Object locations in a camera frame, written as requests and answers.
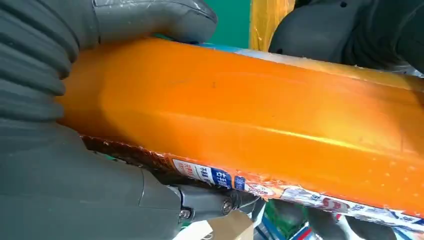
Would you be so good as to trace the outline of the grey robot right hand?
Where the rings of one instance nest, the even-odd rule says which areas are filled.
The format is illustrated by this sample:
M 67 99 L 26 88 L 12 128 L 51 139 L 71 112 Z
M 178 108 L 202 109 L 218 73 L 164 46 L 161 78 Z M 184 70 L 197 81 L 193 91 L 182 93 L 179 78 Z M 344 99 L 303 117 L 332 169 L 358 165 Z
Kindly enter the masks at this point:
M 247 192 L 162 184 L 57 122 L 82 50 L 149 33 L 202 43 L 217 23 L 202 0 L 1 1 L 1 239 L 170 240 L 183 223 L 256 210 Z

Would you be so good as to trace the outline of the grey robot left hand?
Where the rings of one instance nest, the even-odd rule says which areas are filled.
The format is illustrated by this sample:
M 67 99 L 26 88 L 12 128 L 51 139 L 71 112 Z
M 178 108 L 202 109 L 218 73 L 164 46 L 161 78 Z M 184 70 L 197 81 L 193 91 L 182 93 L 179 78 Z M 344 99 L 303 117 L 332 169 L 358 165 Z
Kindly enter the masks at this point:
M 268 51 L 423 77 L 421 0 L 298 0 Z

